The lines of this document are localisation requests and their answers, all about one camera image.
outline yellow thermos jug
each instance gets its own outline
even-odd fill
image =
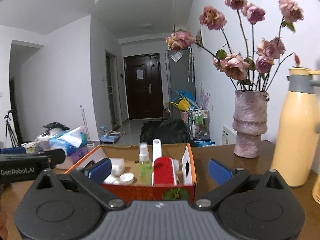
[[[298,187],[308,179],[318,142],[320,115],[314,87],[320,86],[320,81],[312,75],[320,75],[320,71],[293,67],[289,72],[271,168],[278,170],[290,187]]]

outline hand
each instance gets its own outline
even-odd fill
[[[7,240],[8,238],[8,230],[5,226],[7,222],[7,212],[0,208],[0,239],[1,240]]]

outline brown wooden table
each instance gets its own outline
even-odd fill
[[[265,173],[271,166],[274,152],[274,144],[269,141],[261,143],[262,153],[256,159],[244,159],[233,153],[233,145],[193,148],[193,157],[196,167],[197,187],[196,199],[203,194],[217,187],[207,172],[208,161],[211,158],[224,163],[230,168],[242,167],[248,169],[251,173]],[[299,236],[299,240],[318,240],[320,234],[320,205],[316,203],[311,191],[315,183],[317,174],[311,171],[307,183],[302,187],[293,188],[293,192],[303,206],[306,212],[306,222]],[[14,212],[25,195],[26,191],[32,184],[32,181],[13,183],[12,186],[5,190],[1,198],[1,205],[8,213],[7,228],[9,231],[8,240],[21,239],[13,223]]]

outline pink ceramic vase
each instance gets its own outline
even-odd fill
[[[232,127],[237,131],[234,153],[240,157],[259,157],[261,135],[267,131],[266,96],[266,92],[236,90]]]

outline black tripod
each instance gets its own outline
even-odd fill
[[[11,113],[11,110],[7,111],[7,113],[8,114],[4,116],[4,119],[5,119],[5,147],[7,148],[7,136],[8,136],[8,132],[9,132],[12,148],[14,148],[14,147],[19,146],[19,143],[18,143],[18,140],[17,140],[16,136],[14,135],[14,132],[11,128],[10,123],[9,123],[9,121],[11,121],[11,118],[9,117],[9,113]]]

